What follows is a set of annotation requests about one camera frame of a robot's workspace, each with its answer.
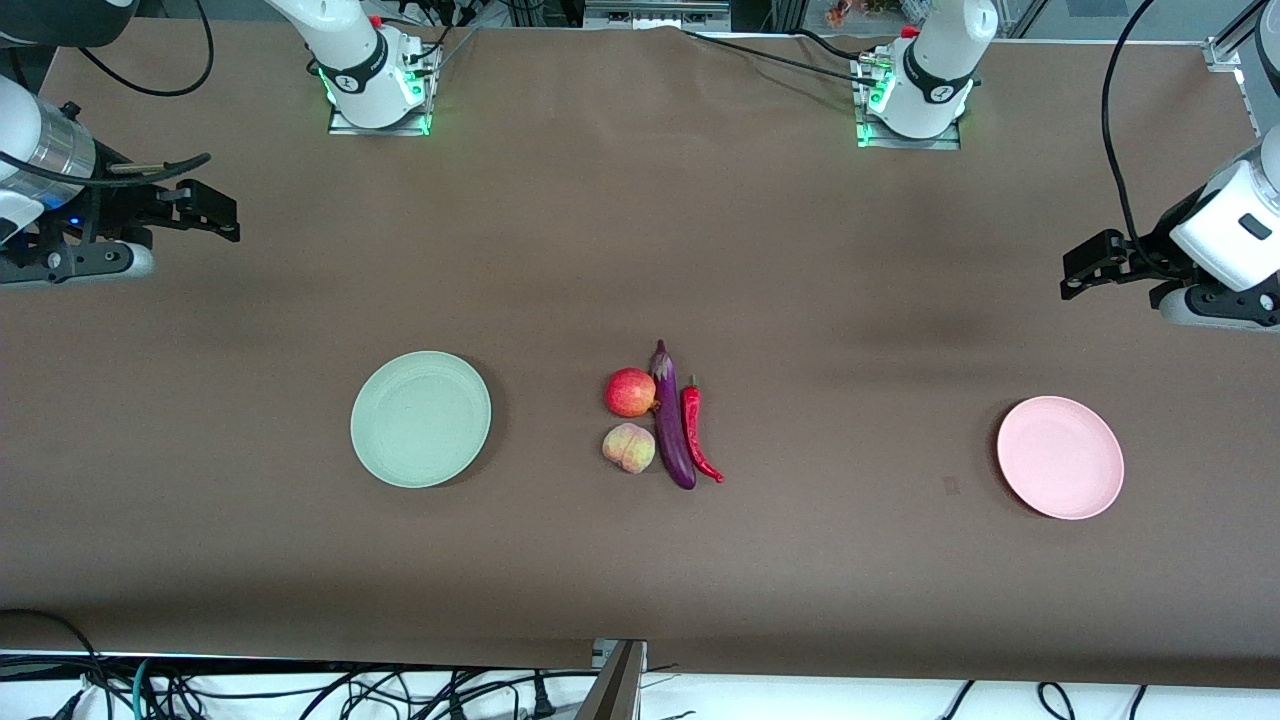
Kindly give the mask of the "red chili pepper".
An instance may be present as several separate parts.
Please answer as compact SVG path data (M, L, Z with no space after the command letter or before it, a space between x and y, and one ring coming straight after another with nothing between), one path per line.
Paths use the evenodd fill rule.
M680 409L684 421L684 436L694 466L714 483L724 483L723 473L705 456L700 437L701 391L698 378L690 375L689 383L680 391Z

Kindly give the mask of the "aluminium profile post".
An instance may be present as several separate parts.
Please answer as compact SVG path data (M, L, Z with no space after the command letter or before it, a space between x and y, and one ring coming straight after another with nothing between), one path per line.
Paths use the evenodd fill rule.
M640 720L648 643L599 639L593 650L600 651L603 665L573 720Z

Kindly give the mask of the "pink plate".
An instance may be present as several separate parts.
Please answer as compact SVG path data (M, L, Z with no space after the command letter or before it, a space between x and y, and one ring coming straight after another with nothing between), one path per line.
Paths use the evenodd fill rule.
M1125 460L1117 437L1075 400L1038 396L1016 404L1000 423L995 447L1009 488L1047 518L1096 518L1123 491Z

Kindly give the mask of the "grey device box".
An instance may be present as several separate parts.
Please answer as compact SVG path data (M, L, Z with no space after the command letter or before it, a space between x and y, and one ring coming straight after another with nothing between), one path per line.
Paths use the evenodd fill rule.
M584 29L653 29L671 26L696 32L730 32L730 0L582 0Z

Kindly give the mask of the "red apple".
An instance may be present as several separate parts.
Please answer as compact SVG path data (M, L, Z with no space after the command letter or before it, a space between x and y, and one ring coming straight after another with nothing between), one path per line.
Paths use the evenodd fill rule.
M604 402L617 416L644 416L658 405L657 383L648 372L640 368L622 368L608 378Z

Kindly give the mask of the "yellow pink peach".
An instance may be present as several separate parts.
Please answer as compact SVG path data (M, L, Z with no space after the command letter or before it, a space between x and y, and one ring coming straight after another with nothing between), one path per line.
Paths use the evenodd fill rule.
M640 474L654 461L657 441L648 429L634 423L623 423L604 436L602 455L621 470Z

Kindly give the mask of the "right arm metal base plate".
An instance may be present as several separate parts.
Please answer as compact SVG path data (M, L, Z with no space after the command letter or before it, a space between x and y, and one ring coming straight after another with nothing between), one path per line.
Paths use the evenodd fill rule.
M388 60L358 94L349 79L334 81L320 69L326 99L332 105L328 133L339 136L413 137L430 133L433 102L438 85L440 51L398 56Z

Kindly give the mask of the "aluminium table frame rail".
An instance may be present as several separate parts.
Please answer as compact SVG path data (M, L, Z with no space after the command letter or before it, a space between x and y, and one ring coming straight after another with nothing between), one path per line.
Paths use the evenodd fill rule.
M1210 36L1202 50L1210 72L1229 72L1235 76L1245 100L1254 133L1261 138L1280 120L1267 123L1257 113L1245 90L1245 77L1240 70L1240 51L1252 45L1272 94L1280 100L1280 0L1253 0L1219 35Z

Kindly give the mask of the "colourful toy pile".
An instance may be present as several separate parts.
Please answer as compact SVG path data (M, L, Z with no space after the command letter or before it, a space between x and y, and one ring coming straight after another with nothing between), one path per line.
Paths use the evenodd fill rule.
M829 28L844 28L850 23L895 22L902 23L901 0L824 0L823 18Z

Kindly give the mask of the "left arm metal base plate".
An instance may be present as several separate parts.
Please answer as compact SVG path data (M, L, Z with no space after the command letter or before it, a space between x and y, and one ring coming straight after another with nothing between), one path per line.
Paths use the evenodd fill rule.
M872 79L873 85L854 83L852 108L859 147L910 149L950 151L961 147L960 120L965 106L959 106L959 114L952 114L945 131L931 138L911 138L891 129L884 119L873 113L877 102L882 102L899 82L890 69L887 56L861 54L849 61L849 69L859 79Z

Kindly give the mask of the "long purple eggplant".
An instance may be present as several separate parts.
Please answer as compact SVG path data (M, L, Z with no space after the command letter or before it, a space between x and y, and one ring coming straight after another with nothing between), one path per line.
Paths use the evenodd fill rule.
M695 489L698 470L686 445L680 404L678 375L666 342L658 340L650 360L655 382L655 438L658 452L672 482L681 489Z

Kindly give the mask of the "pale green plate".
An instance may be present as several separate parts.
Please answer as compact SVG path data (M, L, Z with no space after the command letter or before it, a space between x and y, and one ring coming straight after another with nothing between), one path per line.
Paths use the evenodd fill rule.
M440 351L398 356L375 370L349 415L355 456L380 482L422 489L462 474L492 429L481 373Z

